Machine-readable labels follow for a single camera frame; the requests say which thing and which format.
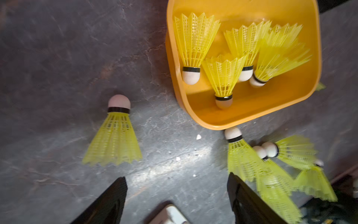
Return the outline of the yellow plastic storage box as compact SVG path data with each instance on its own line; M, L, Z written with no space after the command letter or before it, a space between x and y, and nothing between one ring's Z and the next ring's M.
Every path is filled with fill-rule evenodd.
M321 77L316 1L169 1L166 51L175 97L224 130L307 99Z

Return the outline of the yellow shuttlecock top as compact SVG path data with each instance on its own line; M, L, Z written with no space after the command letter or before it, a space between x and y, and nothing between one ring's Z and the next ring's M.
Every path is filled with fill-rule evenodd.
M174 18L174 34L181 56L182 78L188 85L200 79L200 67L220 28L220 20L204 13L197 16L181 14Z

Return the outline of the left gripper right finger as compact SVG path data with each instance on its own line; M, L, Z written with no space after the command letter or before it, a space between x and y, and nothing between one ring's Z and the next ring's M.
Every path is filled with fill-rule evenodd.
M227 192L236 224L285 224L240 177L228 176Z

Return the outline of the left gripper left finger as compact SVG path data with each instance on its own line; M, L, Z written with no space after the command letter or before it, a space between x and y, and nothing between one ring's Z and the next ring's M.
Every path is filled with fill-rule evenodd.
M72 223L119 224L125 206L127 191L126 178L118 178Z

